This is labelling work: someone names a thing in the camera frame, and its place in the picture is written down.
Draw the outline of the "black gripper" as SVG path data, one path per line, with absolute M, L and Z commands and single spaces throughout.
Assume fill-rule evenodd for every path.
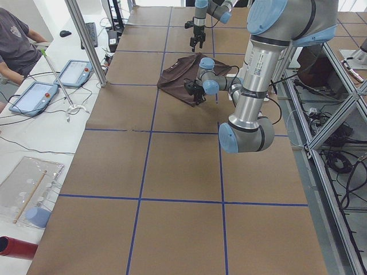
M 192 52 L 195 51 L 196 48 L 196 42 L 199 42 L 199 47 L 202 49 L 203 44 L 206 40 L 205 37 L 205 26 L 193 26 L 193 36 L 190 38 L 190 47 L 192 49 Z
M 200 104 L 200 99 L 202 102 L 206 101 L 206 98 L 204 96 L 204 89 L 195 81 L 192 81 L 192 83 L 190 84 L 190 95 L 194 96 L 195 105 Z

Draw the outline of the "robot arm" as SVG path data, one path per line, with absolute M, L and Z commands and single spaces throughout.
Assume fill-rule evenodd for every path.
M 190 38 L 190 47 L 195 52 L 196 45 L 199 44 L 202 49 L 206 40 L 205 22 L 206 16 L 217 19 L 219 22 L 226 24 L 232 17 L 232 10 L 237 1 L 225 0 L 222 4 L 216 4 L 214 1 L 199 0 L 195 1 L 195 13 L 191 21 L 185 23 L 185 29 L 193 28 L 193 36 Z
M 243 63 L 244 77 L 218 76 L 214 61 L 199 63 L 197 83 L 208 95 L 227 91 L 235 104 L 220 125 L 220 145 L 227 153 L 258 152 L 274 140 L 274 128 L 260 109 L 281 51 L 289 45 L 311 46 L 331 40 L 337 28 L 338 1 L 255 1 L 247 17 L 251 51 Z

